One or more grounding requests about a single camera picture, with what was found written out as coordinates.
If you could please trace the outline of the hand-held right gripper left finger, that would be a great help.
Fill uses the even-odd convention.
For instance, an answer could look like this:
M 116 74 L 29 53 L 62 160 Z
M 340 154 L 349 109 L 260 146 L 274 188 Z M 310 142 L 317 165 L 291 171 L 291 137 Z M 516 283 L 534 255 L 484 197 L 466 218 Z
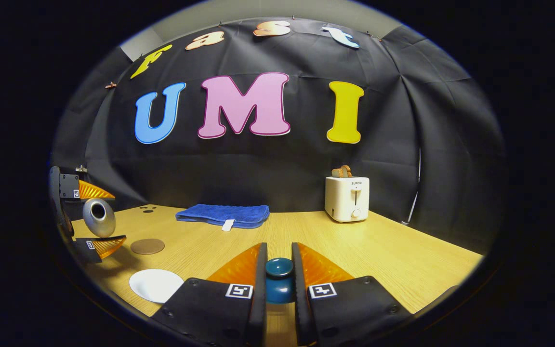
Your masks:
M 152 321 L 192 347 L 262 347 L 267 261 L 268 246 L 260 242 L 209 278 L 185 280 Z

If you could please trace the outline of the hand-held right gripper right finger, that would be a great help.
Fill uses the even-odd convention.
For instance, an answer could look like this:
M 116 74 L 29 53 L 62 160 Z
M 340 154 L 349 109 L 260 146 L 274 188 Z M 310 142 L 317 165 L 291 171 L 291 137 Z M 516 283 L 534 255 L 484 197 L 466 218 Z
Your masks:
M 373 276 L 353 277 L 301 242 L 291 259 L 300 346 L 363 347 L 412 318 Z

